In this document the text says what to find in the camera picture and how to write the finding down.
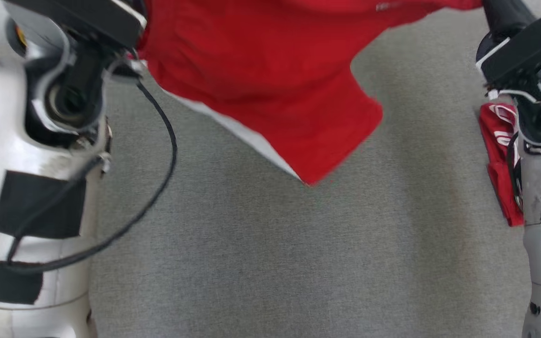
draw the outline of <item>red shirt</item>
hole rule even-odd
[[[306,183],[379,124],[350,72],[384,30],[481,0],[147,0],[141,53],[165,90],[262,134]]]

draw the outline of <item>gray fabric surface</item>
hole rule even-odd
[[[315,188],[149,81],[177,131],[178,171],[144,222],[95,260],[99,336],[520,336],[523,232],[502,217],[477,124],[485,31],[481,11],[442,11],[366,49],[353,70],[384,122]],[[109,96],[102,237],[150,197],[170,149],[135,88]]]

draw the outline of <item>black tape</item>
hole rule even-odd
[[[17,263],[24,266],[38,264]],[[0,302],[33,305],[43,287],[43,274],[19,275],[6,268],[0,261]]]
[[[8,171],[0,197],[0,233],[13,236],[17,227],[66,181]],[[79,182],[58,205],[34,220],[26,236],[67,239],[79,236],[86,181]]]

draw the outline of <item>red fabric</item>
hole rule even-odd
[[[481,0],[147,0],[140,52],[165,90],[264,136],[308,184],[378,126],[350,72],[384,30]]]
[[[515,111],[515,107],[511,105],[498,105],[508,107]],[[498,117],[498,115],[494,113],[493,107],[493,103],[484,105],[481,107],[481,113],[479,115],[479,126],[481,127],[481,134],[486,143],[487,154],[490,160],[490,163],[487,165],[487,173],[490,176],[490,180],[492,180],[492,184],[498,195],[504,217],[509,222],[509,226],[517,227],[524,225],[525,221],[523,213],[517,206],[513,194],[513,183],[511,182],[509,167],[506,162],[507,147],[498,143],[498,137],[501,135],[498,132],[506,132],[510,135],[513,134],[515,117],[504,109],[500,109],[499,112],[501,116],[511,121],[511,124]]]

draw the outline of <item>folded red cloth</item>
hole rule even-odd
[[[339,165],[382,118],[352,76],[354,56],[390,27],[442,7],[481,6],[481,0],[146,3],[139,50],[158,84],[232,132],[247,129],[249,136],[238,136],[275,163],[278,155],[308,184]],[[262,146],[252,141],[260,137]]]
[[[515,107],[501,103],[483,105],[479,115],[479,126],[490,160],[487,173],[498,195],[502,213],[511,227],[524,224],[523,213],[515,201],[513,183],[506,161],[507,147],[515,133],[516,119]],[[518,155],[515,154],[515,163],[517,161]]]

